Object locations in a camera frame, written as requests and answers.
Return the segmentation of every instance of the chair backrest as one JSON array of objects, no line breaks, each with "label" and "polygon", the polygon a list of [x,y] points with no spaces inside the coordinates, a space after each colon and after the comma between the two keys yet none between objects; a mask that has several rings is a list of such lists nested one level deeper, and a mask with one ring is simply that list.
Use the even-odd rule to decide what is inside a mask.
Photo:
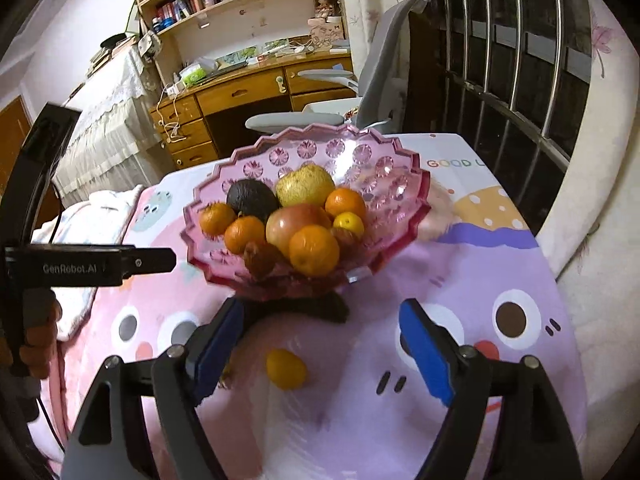
[{"label": "chair backrest", "polygon": [[399,86],[393,81],[396,53],[402,26],[418,1],[402,0],[395,4],[382,15],[376,27],[358,80],[358,95],[362,97],[356,116],[359,128],[388,119],[398,99],[402,98]]}]

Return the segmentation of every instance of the window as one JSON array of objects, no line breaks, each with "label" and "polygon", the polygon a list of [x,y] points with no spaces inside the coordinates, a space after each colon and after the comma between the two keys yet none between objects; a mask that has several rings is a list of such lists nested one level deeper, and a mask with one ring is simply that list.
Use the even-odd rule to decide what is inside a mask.
[{"label": "window", "polygon": [[440,130],[465,138],[537,234],[587,101],[588,0],[434,0],[433,8],[445,69]]}]

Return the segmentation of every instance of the blue gripper pad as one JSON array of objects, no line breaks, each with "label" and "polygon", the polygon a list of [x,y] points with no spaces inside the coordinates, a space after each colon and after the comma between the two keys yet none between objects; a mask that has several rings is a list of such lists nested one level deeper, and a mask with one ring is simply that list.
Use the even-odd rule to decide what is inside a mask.
[{"label": "blue gripper pad", "polygon": [[198,328],[200,333],[194,344],[190,345],[192,358],[187,358],[186,363],[187,374],[193,380],[191,393],[196,405],[216,391],[220,375],[242,334],[243,326],[244,306],[241,301],[228,298],[211,323]]},{"label": "blue gripper pad", "polygon": [[450,406],[454,390],[450,383],[450,365],[432,338],[427,324],[436,328],[420,303],[404,300],[400,305],[400,331],[409,346],[429,393]]}]

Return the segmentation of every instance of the wooden door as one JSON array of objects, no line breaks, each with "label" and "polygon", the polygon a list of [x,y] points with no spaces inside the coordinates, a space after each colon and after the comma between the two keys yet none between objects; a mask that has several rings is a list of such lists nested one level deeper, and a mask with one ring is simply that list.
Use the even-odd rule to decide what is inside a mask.
[{"label": "wooden door", "polygon": [[[0,195],[4,193],[14,168],[20,148],[29,133],[31,121],[24,110],[21,97],[15,98],[4,110],[0,111]],[[51,187],[42,201],[36,227],[53,220],[59,211],[58,199]]]}]

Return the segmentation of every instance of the purple stripe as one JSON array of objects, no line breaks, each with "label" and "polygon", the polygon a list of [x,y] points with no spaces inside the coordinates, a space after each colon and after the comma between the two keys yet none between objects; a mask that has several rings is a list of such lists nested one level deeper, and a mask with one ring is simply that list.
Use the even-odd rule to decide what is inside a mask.
[{"label": "purple stripe", "polygon": [[532,249],[538,246],[529,230],[501,227],[495,231],[489,231],[463,222],[455,224],[446,234],[438,238],[437,242],[441,244],[470,244],[477,247],[505,245],[515,249]]}]

